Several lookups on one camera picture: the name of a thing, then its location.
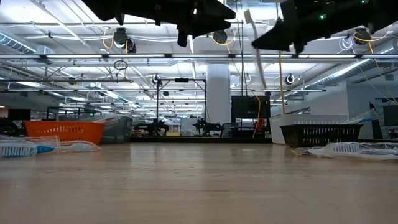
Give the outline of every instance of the orange basket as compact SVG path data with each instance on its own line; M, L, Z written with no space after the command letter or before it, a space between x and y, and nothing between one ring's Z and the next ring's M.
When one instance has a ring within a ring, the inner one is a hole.
M99 144L105 124L79 121L25 121L29 137L58 136L61 142L84 140Z

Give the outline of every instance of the ceiling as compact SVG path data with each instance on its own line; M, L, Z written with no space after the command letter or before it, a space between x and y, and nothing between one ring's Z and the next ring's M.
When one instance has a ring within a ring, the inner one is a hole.
M107 48L111 45L112 33L119 27L116 20L101 21L99 20L80 0L43 0L42 4L45 10L32 3L34 0L2 0L0 5L0 33L6 32L18 38L24 44L31 47L44 45L53 51L53 54L123 54L124 50L115 46ZM233 10L233 1L228 0L226 3ZM270 30L275 24L277 18L276 8L273 1L244 1L243 9L250 8L252 16L256 22L259 34L263 34ZM238 9L238 19L242 18L242 10ZM59 22L65 24L67 29L62 27ZM134 40L137 46L138 54L240 54L240 40L238 37L238 23L231 21L233 24L230 29L226 30L230 44L219 45L212 39L212 34L197 37L192 40L186 47L177 45L178 32L173 24L162 24L156 26L154 21L133 17L127 15L125 18L125 28L127 34ZM388 41L398 32L398 26L386 27L374 35L374 38L384 37L375 43L375 48L379 44ZM346 40L347 34L353 33L352 30L334 35L330 39L315 40L305 48L303 54L351 54L365 53L369 51L367 45L355 45ZM244 25L243 27L243 50L245 54L252 54L251 41L254 40L252 27ZM261 54L277 54L278 52L262 50ZM0 45L0 54L20 54L9 47ZM110 60L107 66L104 62L95 59L79 59L79 60L56 60L52 65L34 60L6 60L15 67L28 70L32 74L16 74L20 77L38 79L44 77L45 73L52 74L54 79L68 79L75 77L76 79L101 80L105 78L122 79L124 76L131 82L104 82L102 88L109 89L141 89L153 88L151 82L154 74L158 74L161 78L206 78L207 65L215 63L211 60L171 60L171 59L131 59L128 60L129 68L125 71L113 71L109 73L109 69L113 70L111 65L114 61ZM216 63L225 63L229 65L232 81L235 82L236 89L241 88L239 76L242 71L242 63L240 60L218 61ZM349 63L341 60L297 60L283 61L283 76L293 74L296 79L295 85L301 85L309 82L317 75L341 64ZM265 69L265 77L268 88L279 89L279 64L277 60L264 60L263 67ZM247 60L244 63L246 78L248 80L248 88L252 90L263 90L261 81L257 74L256 64L253 60ZM27 88L29 86L15 84L18 88ZM90 88L89 84L78 83L77 85L69 85L68 83L52 83L57 88ZM204 93L200 92L197 83L174 83L170 82L167 88L175 89L197 89L190 93L170 93L164 98L204 98ZM126 92L118 93L121 98L133 103L153 103L151 100L153 93ZM109 96L98 96L97 93L90 93L86 96L91 101L111 103L118 102L109 98ZM275 99L279 99L278 94L274 94Z

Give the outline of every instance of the black basket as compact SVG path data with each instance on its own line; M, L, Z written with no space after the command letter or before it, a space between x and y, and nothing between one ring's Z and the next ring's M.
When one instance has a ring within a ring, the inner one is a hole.
M292 147L326 146L329 142L357 141L360 124L295 124L281 126L285 143Z

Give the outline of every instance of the plastic basket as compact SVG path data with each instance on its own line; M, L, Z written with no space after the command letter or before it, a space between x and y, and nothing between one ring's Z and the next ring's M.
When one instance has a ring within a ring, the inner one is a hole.
M80 121L25 121L29 137L58 136L61 142L84 140L99 144L104 124Z
M295 124L281 126L285 143L292 147L326 146L329 142L357 141L362 125Z

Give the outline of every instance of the white pillar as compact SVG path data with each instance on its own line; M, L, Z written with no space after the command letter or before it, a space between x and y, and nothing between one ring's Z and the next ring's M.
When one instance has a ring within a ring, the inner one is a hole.
M229 65L207 65L207 114L209 123L231 122L231 77Z

